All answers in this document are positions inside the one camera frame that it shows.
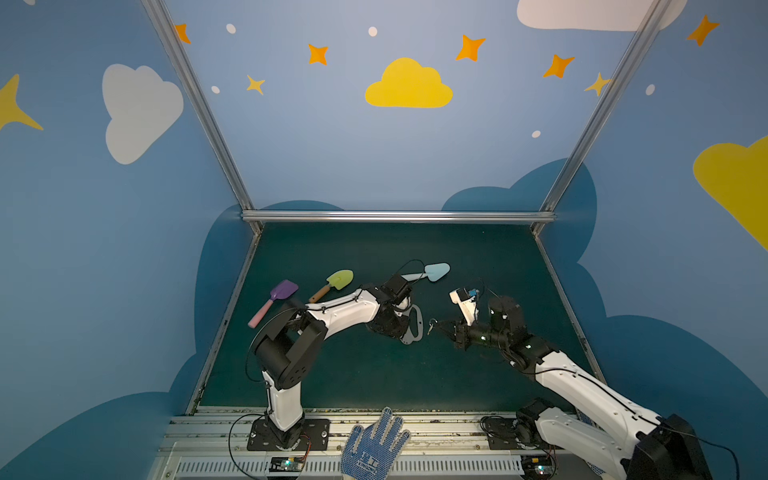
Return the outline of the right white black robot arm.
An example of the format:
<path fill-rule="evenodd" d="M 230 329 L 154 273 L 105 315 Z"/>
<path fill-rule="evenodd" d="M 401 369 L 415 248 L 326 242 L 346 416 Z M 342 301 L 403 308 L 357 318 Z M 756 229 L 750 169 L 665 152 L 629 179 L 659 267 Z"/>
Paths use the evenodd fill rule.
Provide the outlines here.
<path fill-rule="evenodd" d="M 711 478 L 701 441 L 687 421 L 678 415 L 662 417 L 629 400 L 531 333 L 513 298 L 491 298 L 487 323 L 479 319 L 474 295 L 459 289 L 450 298 L 461 318 L 433 320 L 431 328 L 461 350 L 473 345 L 497 350 L 513 369 L 578 410 L 571 415 L 544 400 L 519 410 L 530 442 L 561 447 L 611 479 Z"/>

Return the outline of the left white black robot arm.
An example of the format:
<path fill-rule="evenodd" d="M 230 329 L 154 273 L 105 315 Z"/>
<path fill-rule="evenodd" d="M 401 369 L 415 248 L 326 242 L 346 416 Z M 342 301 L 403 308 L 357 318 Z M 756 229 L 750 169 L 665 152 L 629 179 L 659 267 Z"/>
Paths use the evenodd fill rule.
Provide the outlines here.
<path fill-rule="evenodd" d="M 310 373 L 324 342 L 356 325 L 401 340 L 410 327 L 411 283 L 395 274 L 382 285 L 363 285 L 343 297 L 300 304 L 294 300 L 261 328 L 249 347 L 260 366 L 268 404 L 264 417 L 253 422 L 250 451 L 325 450 L 321 438 L 327 420 L 306 419 L 301 382 Z"/>

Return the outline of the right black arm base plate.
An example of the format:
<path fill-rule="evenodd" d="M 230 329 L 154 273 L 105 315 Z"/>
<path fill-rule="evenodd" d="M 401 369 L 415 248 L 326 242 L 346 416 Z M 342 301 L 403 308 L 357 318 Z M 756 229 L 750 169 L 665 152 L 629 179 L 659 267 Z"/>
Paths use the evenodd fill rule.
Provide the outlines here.
<path fill-rule="evenodd" d="M 558 446 L 543 440 L 532 420 L 499 415 L 483 416 L 479 422 L 491 450 L 550 450 Z"/>

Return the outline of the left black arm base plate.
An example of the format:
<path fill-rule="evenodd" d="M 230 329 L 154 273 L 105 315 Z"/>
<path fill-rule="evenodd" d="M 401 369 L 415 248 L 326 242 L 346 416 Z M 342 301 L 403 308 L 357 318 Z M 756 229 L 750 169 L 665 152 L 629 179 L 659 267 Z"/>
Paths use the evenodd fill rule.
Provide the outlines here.
<path fill-rule="evenodd" d="M 247 441 L 248 451 L 326 451 L 330 421 L 302 419 L 287 431 L 280 430 L 270 418 L 256 419 Z"/>

